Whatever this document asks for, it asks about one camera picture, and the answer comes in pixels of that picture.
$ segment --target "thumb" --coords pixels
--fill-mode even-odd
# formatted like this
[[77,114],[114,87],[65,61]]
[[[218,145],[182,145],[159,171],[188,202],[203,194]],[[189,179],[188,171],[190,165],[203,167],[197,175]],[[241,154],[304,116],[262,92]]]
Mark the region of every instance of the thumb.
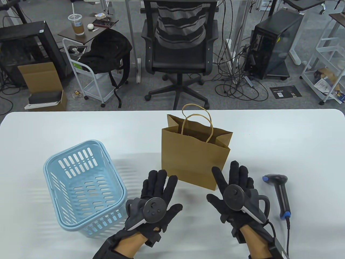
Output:
[[174,204],[170,207],[170,209],[165,214],[164,218],[162,219],[162,230],[163,232],[166,231],[168,224],[171,222],[171,220],[182,210],[183,206],[182,204]]
[[211,203],[213,205],[213,207],[216,208],[216,210],[220,214],[226,214],[227,205],[225,204],[225,202],[223,200],[220,200],[217,196],[215,196],[213,194],[208,194],[206,196],[206,199],[209,203]]

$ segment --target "finger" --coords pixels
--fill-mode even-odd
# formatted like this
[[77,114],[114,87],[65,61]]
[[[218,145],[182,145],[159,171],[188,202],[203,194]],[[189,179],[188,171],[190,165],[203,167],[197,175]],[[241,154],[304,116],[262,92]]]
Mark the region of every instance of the finger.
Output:
[[238,174],[238,183],[239,186],[244,189],[247,187],[247,181],[248,181],[248,169],[244,165],[241,165],[239,167],[239,174]]
[[247,180],[247,189],[254,189],[254,180],[251,177],[248,177]]
[[153,193],[154,197],[162,197],[166,179],[167,179],[167,171],[159,170],[157,174],[155,190]]
[[177,185],[177,176],[172,175],[169,177],[167,186],[165,187],[163,191],[163,200],[165,200],[166,204],[168,205],[171,201],[171,198],[173,197],[175,187]]
[[223,200],[220,200],[217,196],[213,194],[208,194],[206,195],[206,199],[209,203],[213,205],[213,207],[216,208],[216,210],[220,214],[226,214],[227,209],[226,209],[226,204]]
[[224,179],[224,175],[222,174],[221,170],[216,166],[212,167],[212,173],[218,185],[219,191],[223,195],[225,188],[227,188],[228,186]]
[[230,164],[229,184],[238,185],[238,181],[239,181],[238,174],[239,174],[238,162],[232,161]]
[[147,196],[148,188],[149,188],[149,180],[146,179],[142,183],[142,190],[141,190],[141,197],[140,198],[143,198],[143,197]]
[[157,171],[152,170],[151,172],[149,172],[147,195],[153,196],[156,180],[157,180]]
[[183,209],[182,204],[174,204],[170,207],[170,209],[165,214],[164,218],[162,219],[162,225],[167,226],[171,220]]

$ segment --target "plastic cup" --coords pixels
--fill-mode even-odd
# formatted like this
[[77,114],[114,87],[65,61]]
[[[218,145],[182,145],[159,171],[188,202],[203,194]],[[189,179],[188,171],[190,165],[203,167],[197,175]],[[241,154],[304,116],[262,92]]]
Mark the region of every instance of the plastic cup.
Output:
[[72,28],[74,30],[74,32],[76,33],[76,35],[83,35],[84,34],[84,25],[83,25],[83,21],[82,21],[83,16],[79,15],[79,14],[74,14],[74,15],[70,15],[68,17],[69,21],[72,24]]

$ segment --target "office chair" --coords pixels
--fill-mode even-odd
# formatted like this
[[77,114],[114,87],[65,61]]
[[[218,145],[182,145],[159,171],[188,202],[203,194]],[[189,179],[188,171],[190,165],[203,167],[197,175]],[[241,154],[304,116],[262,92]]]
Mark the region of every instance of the office chair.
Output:
[[[204,24],[206,29],[205,40],[192,48],[187,49],[169,49],[158,43],[155,39],[155,14],[152,11],[151,4],[158,0],[144,0],[146,10],[146,20],[142,29],[141,37],[146,43],[145,67],[148,73],[164,72],[163,81],[170,80],[172,85],[150,91],[145,100],[149,101],[152,95],[175,91],[175,102],[173,110],[176,110],[180,98],[180,93],[187,93],[201,101],[204,101],[204,108],[209,109],[208,99],[199,93],[193,91],[188,86],[194,83],[204,84],[201,76],[183,81],[183,74],[202,73],[209,75],[213,66],[213,43],[218,39],[218,22],[214,20],[217,0],[163,0],[167,2],[195,2],[208,3],[210,7],[207,12],[207,21]],[[177,79],[169,74],[177,74]]]

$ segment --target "hand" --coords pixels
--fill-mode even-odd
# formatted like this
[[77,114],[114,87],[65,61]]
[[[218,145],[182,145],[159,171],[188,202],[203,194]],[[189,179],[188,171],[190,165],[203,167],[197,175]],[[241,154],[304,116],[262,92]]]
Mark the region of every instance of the hand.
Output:
[[[149,177],[143,182],[141,199],[149,200],[153,197],[162,198],[165,203],[168,204],[173,197],[173,193],[177,184],[177,176],[172,175],[169,177],[167,186],[164,189],[165,181],[167,178],[167,172],[165,170],[160,170],[159,172],[152,170],[149,172]],[[174,204],[167,210],[164,218],[157,223],[149,224],[145,223],[137,227],[137,230],[144,236],[147,232],[161,230],[165,232],[170,221],[182,210],[182,204]]]
[[[230,184],[236,184],[240,186],[245,192],[248,189],[254,189],[254,181],[252,178],[248,177],[248,169],[245,166],[238,165],[237,161],[232,161],[230,165],[229,172],[229,184],[225,181],[221,170],[218,167],[212,168],[213,176],[218,185],[219,191],[223,196],[224,190]],[[242,211],[234,211],[230,209],[224,202],[224,200],[219,199],[213,194],[208,194],[206,196],[207,201],[216,208],[216,210],[221,214],[220,220],[225,223],[228,221],[232,224],[234,228],[239,230],[244,225],[253,221],[253,218]]]

